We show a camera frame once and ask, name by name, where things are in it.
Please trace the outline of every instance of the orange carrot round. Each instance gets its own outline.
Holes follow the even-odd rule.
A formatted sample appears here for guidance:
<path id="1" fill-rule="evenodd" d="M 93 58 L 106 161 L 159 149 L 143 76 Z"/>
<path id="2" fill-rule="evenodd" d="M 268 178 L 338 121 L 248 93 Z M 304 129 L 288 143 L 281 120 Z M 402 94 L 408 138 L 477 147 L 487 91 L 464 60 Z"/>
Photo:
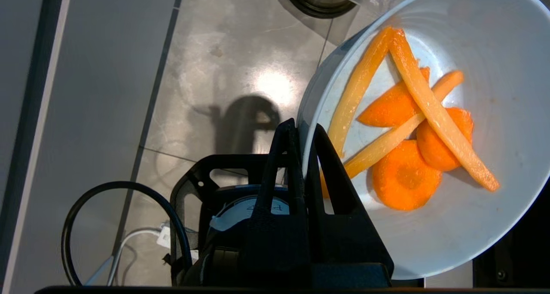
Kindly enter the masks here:
<path id="1" fill-rule="evenodd" d="M 442 172 L 430 167 L 416 141 L 403 141 L 373 166 L 373 185 L 378 198 L 397 210 L 424 206 L 436 192 Z"/>
<path id="2" fill-rule="evenodd" d="M 474 121 L 470 112 L 458 107 L 446 108 L 446 111 L 471 145 Z M 441 141 L 434 129 L 428 124 L 428 120 L 418 126 L 416 140 L 422 157 L 431 167 L 440 171 L 451 171 L 460 166 L 458 159 Z"/>
<path id="3" fill-rule="evenodd" d="M 430 68 L 423 67 L 420 71 L 422 72 L 422 76 L 428 81 L 430 79 Z M 373 127 L 397 127 L 419 112 L 420 108 L 418 108 L 418 105 L 407 90 L 405 82 L 399 81 L 372 102 L 357 117 L 357 120 Z"/>

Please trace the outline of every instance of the carrot slice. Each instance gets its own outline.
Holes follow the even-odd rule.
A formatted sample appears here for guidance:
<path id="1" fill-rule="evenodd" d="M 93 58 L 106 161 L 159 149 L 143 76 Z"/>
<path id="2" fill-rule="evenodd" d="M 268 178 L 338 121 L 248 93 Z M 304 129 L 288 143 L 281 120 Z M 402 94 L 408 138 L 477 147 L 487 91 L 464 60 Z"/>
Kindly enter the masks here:
<path id="1" fill-rule="evenodd" d="M 384 28 L 371 41 L 365 54 L 355 66 L 345 87 L 344 94 L 336 106 L 336 111 L 328 128 L 328 137 L 341 158 L 344 155 L 344 143 L 355 115 L 355 111 L 363 98 L 363 94 L 369 87 L 373 75 L 380 66 L 380 63 L 388 53 L 389 44 L 393 36 L 390 26 Z"/>
<path id="2" fill-rule="evenodd" d="M 434 85 L 434 94 L 436 98 L 441 102 L 447 94 L 449 94 L 454 87 L 461 84 L 464 80 L 462 71 L 456 70 L 444 75 Z M 346 173 L 350 178 L 357 176 L 360 172 L 371 167 L 392 151 L 397 145 L 404 141 L 418 125 L 424 121 L 425 117 L 422 112 L 415 114 L 407 122 L 401 124 L 401 126 L 391 129 L 382 134 L 375 141 L 371 142 L 367 147 L 364 147 L 353 158 L 348 160 L 344 164 Z M 328 198 L 327 186 L 324 183 L 323 176 L 321 176 L 321 189 L 323 197 Z"/>
<path id="3" fill-rule="evenodd" d="M 378 198 L 397 210 L 424 206 L 441 179 L 442 172 L 424 161 L 416 141 L 403 141 L 373 166 L 373 186 Z"/>
<path id="4" fill-rule="evenodd" d="M 420 73 L 403 30 L 395 31 L 389 51 L 395 61 L 397 70 L 399 70 L 403 81 L 407 84 L 409 93 L 437 135 L 475 181 L 491 192 L 496 191 L 500 187 L 500 183 L 479 159 L 466 137 L 452 122 L 445 108 L 430 90 L 428 83 Z"/>
<path id="5" fill-rule="evenodd" d="M 446 111 L 471 145 L 474 131 L 471 113 L 458 107 L 447 108 Z M 441 141 L 428 121 L 424 121 L 418 126 L 416 140 L 422 157 L 431 167 L 445 172 L 460 166 L 458 159 Z"/>
<path id="6" fill-rule="evenodd" d="M 430 68 L 420 69 L 426 81 L 430 80 Z M 405 123 L 411 116 L 420 112 L 420 108 L 407 91 L 405 82 L 399 81 L 387 92 L 372 102 L 357 120 L 373 127 L 396 127 Z"/>

